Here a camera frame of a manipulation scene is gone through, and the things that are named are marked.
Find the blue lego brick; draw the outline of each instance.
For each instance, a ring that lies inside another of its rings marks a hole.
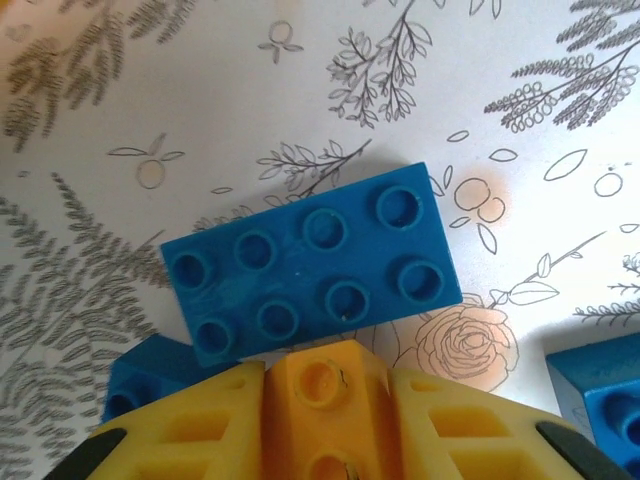
[[[424,164],[161,248],[201,365],[462,300]]]
[[[237,365],[202,368],[193,348],[152,335],[113,362],[102,421],[107,422]]]
[[[640,479],[640,334],[554,353],[547,365],[562,416]]]

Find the line drawing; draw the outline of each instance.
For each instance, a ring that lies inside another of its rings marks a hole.
[[[375,3],[375,1],[376,0],[363,0],[362,5],[368,7],[369,5]],[[398,0],[388,1],[394,7],[398,5]],[[433,0],[433,3],[435,3],[436,6],[442,10],[446,6],[447,0]],[[485,2],[485,0],[469,0],[469,16],[473,17],[476,13],[478,13],[485,3],[488,4],[488,2]],[[491,0],[491,13],[493,14],[493,18],[497,19],[500,16],[501,12],[502,0]]]
[[[233,222],[235,220],[240,220],[241,218],[250,217],[254,212],[251,208],[246,205],[239,205],[238,207],[231,210],[230,215],[221,215],[213,218],[200,217],[193,225],[194,232],[201,232],[203,230],[208,230],[213,227],[217,227],[218,225],[224,225],[225,223]]]
[[[542,123],[554,112],[553,123],[566,124],[568,130],[593,126],[631,93],[640,67],[625,61],[640,45],[640,5],[627,0],[577,0],[570,11],[583,15],[560,32],[558,44],[568,43],[569,53],[594,44],[596,50],[614,53],[601,61],[593,53],[567,55],[529,63],[513,72],[514,78],[559,78],[559,83],[549,88],[543,88],[540,81],[526,83],[485,107],[485,113],[503,112],[502,125],[514,133]],[[621,20],[632,23],[620,27]],[[561,102],[566,106],[557,111],[555,107]]]
[[[329,140],[329,146],[323,148],[322,153],[318,155],[302,145],[292,146],[280,142],[280,151],[271,150],[271,156],[256,161],[258,165],[265,167],[259,180],[285,174],[284,184],[290,192],[285,198],[287,203],[310,197],[324,183],[330,182],[333,187],[338,185],[340,169],[354,158],[362,156],[371,141],[372,139],[369,139],[353,152],[345,153],[342,145]],[[274,195],[265,197],[265,201],[272,206],[284,203]]]
[[[70,244],[0,197],[0,218],[28,266],[0,266],[0,354],[13,353],[0,376],[0,429],[10,447],[0,473],[11,478],[29,477],[35,455],[63,458],[99,424],[111,361],[155,332],[139,286],[169,286],[153,245],[163,231],[133,247],[98,223],[60,175],[52,179],[75,235]],[[55,361],[30,355],[43,347]],[[68,425],[72,417],[84,419],[86,432]],[[27,443],[27,432],[37,441]]]
[[[510,148],[499,148],[489,155],[489,160],[499,163],[513,162],[518,158],[518,154]]]
[[[43,138],[53,131],[63,100],[77,110],[91,99],[105,99],[112,81],[124,68],[128,39],[159,30],[158,44],[169,42],[184,26],[199,0],[142,0],[125,18],[118,0],[63,0],[59,14],[78,5],[95,11],[80,33],[67,45],[54,37],[32,41],[7,70],[15,100],[4,115],[4,135],[14,138],[14,152],[22,152],[36,128]]]
[[[214,195],[224,195],[225,193],[233,192],[233,188],[231,187],[218,187],[211,190],[211,193]]]
[[[355,33],[352,27],[338,39],[344,48],[327,66],[331,82],[340,84],[328,96],[335,102],[329,111],[338,118],[373,129],[380,119],[394,122],[411,114],[416,102],[407,87],[413,87],[417,77],[413,62],[416,56],[426,58],[426,47],[433,43],[424,26],[408,20],[415,1],[375,44],[364,31]]]
[[[575,172],[580,167],[580,165],[582,165],[582,162],[587,156],[587,153],[588,150],[586,148],[567,153],[560,160],[556,161],[549,167],[549,169],[544,174],[544,179],[547,182],[554,182],[556,180],[568,177],[573,172]]]
[[[280,61],[280,50],[295,53],[302,52],[304,48],[300,45],[291,43],[293,38],[293,27],[285,20],[278,20],[271,24],[269,28],[269,41],[258,45],[260,50],[270,50],[272,52],[273,63],[278,64]]]
[[[175,150],[158,156],[166,137],[166,133],[158,135],[147,150],[135,147],[118,147],[107,152],[107,155],[112,157],[142,157],[136,167],[136,181],[142,188],[154,190],[164,183],[166,177],[165,163],[177,160],[185,155],[184,152]]]
[[[626,223],[620,225],[620,231],[625,234],[633,234],[638,230],[640,224]],[[630,320],[640,318],[640,300],[637,294],[640,293],[640,285],[638,280],[631,281],[628,277],[635,279],[640,278],[640,252],[633,255],[625,255],[622,259],[622,269],[626,274],[615,285],[608,285],[610,290],[617,290],[621,297],[627,296],[626,300],[613,302],[609,305],[589,305],[586,308],[576,308],[574,315],[581,317],[582,323],[594,322],[596,325],[606,323],[608,326],[622,324],[626,327]],[[634,296],[633,299],[628,298],[629,294]]]
[[[593,191],[601,198],[613,197],[624,185],[624,179],[617,173],[608,172],[599,177],[593,184]]]
[[[469,138],[469,130],[460,130],[447,137],[449,143],[459,143]]]
[[[21,25],[7,25],[5,28],[5,36],[16,43],[24,42],[31,33],[31,25],[28,23],[23,23]]]

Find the table surface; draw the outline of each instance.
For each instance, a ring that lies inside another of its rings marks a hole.
[[[464,303],[345,337],[557,411],[545,352],[640,330],[639,20],[625,0],[14,0],[0,478],[95,427],[120,353],[188,341],[159,244],[416,162]]]

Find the branch drawing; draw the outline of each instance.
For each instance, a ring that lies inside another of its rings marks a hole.
[[[280,50],[286,52],[302,52],[304,48],[291,43],[293,38],[293,27],[289,22],[279,20],[271,24],[269,29],[269,41],[258,45],[260,50],[270,50],[273,55],[273,63],[276,65],[280,61]]]
[[[374,128],[378,115],[387,122],[397,121],[416,106],[407,89],[417,77],[413,61],[416,56],[427,57],[426,46],[432,40],[425,27],[407,19],[414,4],[415,0],[409,2],[389,34],[375,45],[365,32],[355,33],[351,27],[338,39],[344,49],[327,70],[331,81],[341,85],[329,94],[336,102],[329,110],[339,118]]]
[[[376,0],[362,0],[362,5],[368,7],[372,5]],[[398,5],[398,0],[388,0],[389,3],[396,7]],[[440,9],[443,9],[447,3],[447,0],[433,0],[433,3]],[[476,13],[480,11],[480,9],[485,5],[485,3],[489,3],[486,0],[469,0],[469,16],[473,17]],[[491,11],[493,14],[493,18],[498,18],[500,13],[502,12],[502,0],[492,0],[491,1]]]
[[[360,157],[371,141],[369,139],[357,150],[345,153],[342,145],[329,140],[329,146],[319,155],[302,145],[291,146],[281,142],[279,152],[272,150],[270,157],[257,160],[258,165],[266,167],[259,179],[267,180],[284,173],[287,176],[284,184],[290,192],[286,197],[287,201],[310,197],[325,182],[330,182],[334,187],[338,185],[340,169],[354,158]],[[267,203],[273,205],[273,199],[271,200],[269,202],[265,198]]]
[[[536,271],[525,278],[522,282],[519,282],[508,290],[491,290],[489,293],[491,295],[491,298],[493,299],[493,303],[491,303],[489,308],[493,308],[496,305],[504,305],[507,302],[520,306],[532,305],[544,300],[549,300],[550,298],[559,295],[560,292],[557,289],[555,289],[551,285],[541,282],[540,280],[542,280],[543,278],[547,278],[551,274],[552,269],[567,258],[583,258],[580,250],[582,250],[594,240],[600,238],[605,233],[607,232],[600,232],[588,238],[578,246],[562,254],[556,260],[552,261],[551,255],[548,253],[543,255],[537,263]]]
[[[503,112],[502,125],[514,133],[542,123],[554,112],[553,123],[566,123],[569,130],[593,126],[631,93],[640,68],[627,60],[640,45],[640,5],[629,0],[577,0],[570,10],[583,16],[557,36],[557,43],[568,43],[570,53],[593,44],[597,50],[614,53],[600,61],[593,53],[541,60],[513,72],[514,78],[559,79],[549,88],[539,81],[528,82],[485,107],[485,113]],[[620,27],[623,18],[632,23]],[[557,111],[561,102],[566,106]]]
[[[199,0],[142,0],[125,19],[118,0],[64,0],[60,14],[77,5],[96,10],[79,35],[62,46],[54,37],[39,38],[14,58],[7,70],[16,99],[4,114],[4,134],[21,152],[37,128],[48,137],[63,100],[77,110],[89,98],[99,105],[112,81],[122,74],[126,37],[142,38],[160,29],[157,42],[171,40]]]
[[[638,230],[637,223],[627,223],[620,225],[620,231],[624,234],[631,234]],[[627,276],[640,278],[640,252],[634,255],[625,255],[622,259],[622,268]],[[582,322],[594,321],[596,325],[606,322],[609,326],[621,323],[626,327],[630,320],[640,318],[640,285],[636,281],[621,279],[615,285],[609,285],[609,289],[618,291],[620,296],[635,295],[633,299],[620,302],[613,302],[609,305],[589,305],[586,308],[576,308],[575,315],[582,318]]]
[[[27,478],[36,448],[51,460],[66,456],[84,433],[65,424],[72,416],[87,430],[98,424],[111,362],[154,332],[138,286],[168,287],[152,246],[162,232],[133,248],[98,223],[62,177],[52,178],[72,222],[70,244],[0,197],[0,218],[28,266],[0,266],[0,354],[10,354],[0,376],[0,430],[11,447],[2,478]],[[31,354],[47,349],[57,352],[53,365]],[[37,445],[24,444],[24,432],[35,433]]]

